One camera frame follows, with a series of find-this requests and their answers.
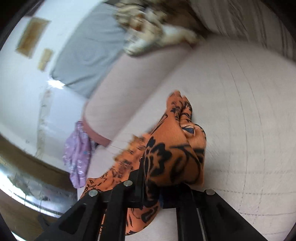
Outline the orange black floral cloth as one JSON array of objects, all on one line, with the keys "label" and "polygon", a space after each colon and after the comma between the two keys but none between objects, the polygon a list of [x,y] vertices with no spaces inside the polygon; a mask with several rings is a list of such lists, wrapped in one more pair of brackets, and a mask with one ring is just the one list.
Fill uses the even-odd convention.
[{"label": "orange black floral cloth", "polygon": [[98,178],[88,178],[83,196],[90,190],[109,191],[128,179],[130,173],[144,172],[144,206],[129,208],[125,234],[146,228],[161,209],[160,188],[185,183],[202,185],[206,134],[192,122],[192,106],[179,91],[166,101],[166,111],[154,129],[133,137],[128,147],[114,158],[114,165]]}]

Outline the purple floral cloth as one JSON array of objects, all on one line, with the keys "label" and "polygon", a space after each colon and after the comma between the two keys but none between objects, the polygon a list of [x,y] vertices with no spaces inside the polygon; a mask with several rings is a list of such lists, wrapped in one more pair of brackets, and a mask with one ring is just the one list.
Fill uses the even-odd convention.
[{"label": "purple floral cloth", "polygon": [[75,123],[74,131],[64,144],[62,160],[69,171],[70,181],[75,189],[85,186],[90,159],[97,143],[84,130],[82,121]]}]

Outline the pink bolster pillow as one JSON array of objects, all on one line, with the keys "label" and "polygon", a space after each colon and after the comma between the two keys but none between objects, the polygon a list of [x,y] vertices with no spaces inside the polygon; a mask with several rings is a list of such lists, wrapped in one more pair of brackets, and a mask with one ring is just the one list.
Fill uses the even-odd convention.
[{"label": "pink bolster pillow", "polygon": [[137,57],[119,57],[85,105],[82,121],[89,137],[108,146],[191,50],[179,44]]}]

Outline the grey pillow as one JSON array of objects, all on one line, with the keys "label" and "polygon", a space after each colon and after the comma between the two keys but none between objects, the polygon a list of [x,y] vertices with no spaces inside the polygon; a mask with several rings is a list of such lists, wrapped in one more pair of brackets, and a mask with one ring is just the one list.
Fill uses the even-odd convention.
[{"label": "grey pillow", "polygon": [[122,54],[125,30],[117,7],[101,3],[76,28],[50,73],[79,95],[89,98]]}]

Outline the beige brown patterned blanket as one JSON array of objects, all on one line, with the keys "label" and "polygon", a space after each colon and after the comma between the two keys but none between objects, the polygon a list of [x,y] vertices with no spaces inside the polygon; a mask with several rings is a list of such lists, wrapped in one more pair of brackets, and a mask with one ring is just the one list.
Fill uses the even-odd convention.
[{"label": "beige brown patterned blanket", "polygon": [[182,42],[194,46],[208,32],[190,1],[119,1],[115,6],[114,17],[126,29],[123,50],[129,56]]}]

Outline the striped beige blanket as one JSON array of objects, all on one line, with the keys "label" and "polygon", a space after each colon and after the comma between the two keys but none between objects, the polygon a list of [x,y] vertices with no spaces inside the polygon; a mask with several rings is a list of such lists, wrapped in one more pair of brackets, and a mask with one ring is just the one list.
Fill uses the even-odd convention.
[{"label": "striped beige blanket", "polygon": [[262,1],[191,1],[210,31],[276,51],[295,61],[295,38],[284,22]]}]

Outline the brown wooden door frame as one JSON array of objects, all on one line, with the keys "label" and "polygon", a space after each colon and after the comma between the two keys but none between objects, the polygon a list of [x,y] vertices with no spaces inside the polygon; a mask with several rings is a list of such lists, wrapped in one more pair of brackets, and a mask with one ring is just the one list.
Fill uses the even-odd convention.
[{"label": "brown wooden door frame", "polygon": [[1,215],[15,235],[34,240],[76,202],[67,172],[1,137]]}]

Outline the small wooden wall frame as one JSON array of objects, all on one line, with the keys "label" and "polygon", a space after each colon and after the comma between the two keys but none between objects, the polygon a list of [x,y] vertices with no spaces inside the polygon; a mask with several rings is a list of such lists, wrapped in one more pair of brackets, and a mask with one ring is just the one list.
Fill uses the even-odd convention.
[{"label": "small wooden wall frame", "polygon": [[53,55],[52,49],[49,49],[49,48],[44,49],[41,59],[38,63],[38,69],[40,71],[45,71],[46,66],[47,66],[48,62],[51,60],[52,55]]}]

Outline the large wooden wall frame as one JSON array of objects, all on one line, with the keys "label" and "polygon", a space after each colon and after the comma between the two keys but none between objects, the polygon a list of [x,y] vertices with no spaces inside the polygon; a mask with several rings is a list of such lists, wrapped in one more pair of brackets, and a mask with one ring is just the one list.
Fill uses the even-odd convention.
[{"label": "large wooden wall frame", "polygon": [[49,23],[48,20],[32,17],[18,42],[16,51],[32,58],[34,49]]}]

